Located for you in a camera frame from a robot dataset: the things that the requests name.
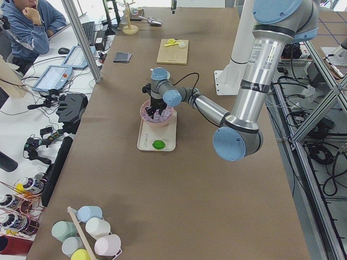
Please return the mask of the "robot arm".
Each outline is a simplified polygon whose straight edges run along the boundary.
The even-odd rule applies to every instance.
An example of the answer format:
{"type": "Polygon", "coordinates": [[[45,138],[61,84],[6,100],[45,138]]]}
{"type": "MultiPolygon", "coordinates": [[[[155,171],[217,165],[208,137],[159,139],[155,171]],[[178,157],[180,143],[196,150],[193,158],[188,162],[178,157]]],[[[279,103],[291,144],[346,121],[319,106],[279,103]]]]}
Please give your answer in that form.
{"type": "Polygon", "coordinates": [[[286,44],[316,36],[319,12],[319,1],[254,1],[255,40],[233,110],[227,111],[194,87],[173,85],[168,71],[157,67],[151,73],[151,83],[142,88],[150,96],[147,115],[153,117],[166,107],[187,102],[219,126],[213,147],[222,159],[237,161],[256,153],[263,142],[257,120],[283,49],[286,44]]]}

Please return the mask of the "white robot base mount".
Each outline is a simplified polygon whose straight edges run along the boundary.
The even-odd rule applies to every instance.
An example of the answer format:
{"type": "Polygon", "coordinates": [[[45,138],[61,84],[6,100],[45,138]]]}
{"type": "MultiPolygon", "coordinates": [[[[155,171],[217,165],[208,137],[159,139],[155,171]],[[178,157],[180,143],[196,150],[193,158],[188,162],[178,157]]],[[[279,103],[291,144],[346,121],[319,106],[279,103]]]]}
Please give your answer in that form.
{"type": "Polygon", "coordinates": [[[255,43],[253,27],[256,20],[253,15],[253,4],[252,0],[244,1],[242,5],[239,5],[238,1],[234,2],[234,8],[239,12],[240,21],[230,63],[226,65],[224,70],[214,71],[217,95],[236,95],[239,92],[247,63],[257,65],[261,52],[266,49],[264,43],[255,43]]]}

